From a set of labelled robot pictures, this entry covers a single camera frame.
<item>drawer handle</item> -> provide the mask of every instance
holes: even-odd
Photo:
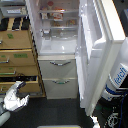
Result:
[[[51,64],[54,64],[54,65],[56,65],[56,66],[64,66],[64,65],[67,65],[67,64],[71,63],[71,61],[68,61],[68,62],[63,63],[63,64],[57,64],[55,61],[50,61],[50,63],[51,63]]]
[[[0,92],[4,92],[5,93],[5,92],[7,92],[7,90],[8,89],[6,88],[6,86],[2,86],[1,89],[0,89]]]
[[[54,82],[56,84],[66,84],[66,83],[68,83],[70,81],[69,80],[66,80],[66,81],[61,82],[61,81],[55,81],[55,80],[53,80],[52,82]]]
[[[0,61],[0,64],[8,63],[8,62],[9,62],[9,59],[7,59],[7,61]]]
[[[0,73],[0,75],[15,75],[16,74],[16,71],[14,72],[8,72],[8,73]]]

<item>freezer drawer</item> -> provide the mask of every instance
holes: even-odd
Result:
[[[77,79],[43,80],[47,99],[76,98],[78,93]]]
[[[31,48],[28,31],[3,31],[0,32],[0,49]]]
[[[0,94],[6,93],[6,91],[14,84],[15,82],[0,82]],[[19,90],[20,93],[29,93],[29,92],[40,92],[38,77],[35,81],[27,81],[26,85]]]
[[[27,66],[34,65],[35,61],[31,49],[26,50],[1,50],[1,66]]]
[[[77,78],[74,60],[39,60],[42,78]]]
[[[0,77],[35,76],[38,75],[36,66],[0,67]]]

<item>open refrigerator door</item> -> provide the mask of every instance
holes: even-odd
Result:
[[[125,35],[112,0],[81,0],[76,65],[81,107],[87,115],[105,88]]]

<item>refrigerator shelf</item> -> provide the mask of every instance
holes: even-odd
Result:
[[[51,30],[76,30],[78,29],[78,25],[73,25],[73,26],[62,26],[62,27],[43,27],[43,30],[51,29]]]
[[[49,17],[48,19],[42,19],[43,21],[67,21],[67,20],[78,20],[78,17],[63,17],[63,20],[54,19],[54,17]]]
[[[79,9],[66,9],[66,10],[40,10],[38,13],[78,13]]]
[[[73,25],[73,26],[69,26],[69,27],[64,27],[64,26],[62,26],[62,27],[51,27],[51,29],[52,29],[52,30],[53,30],[53,29],[56,29],[56,30],[78,29],[78,25]]]

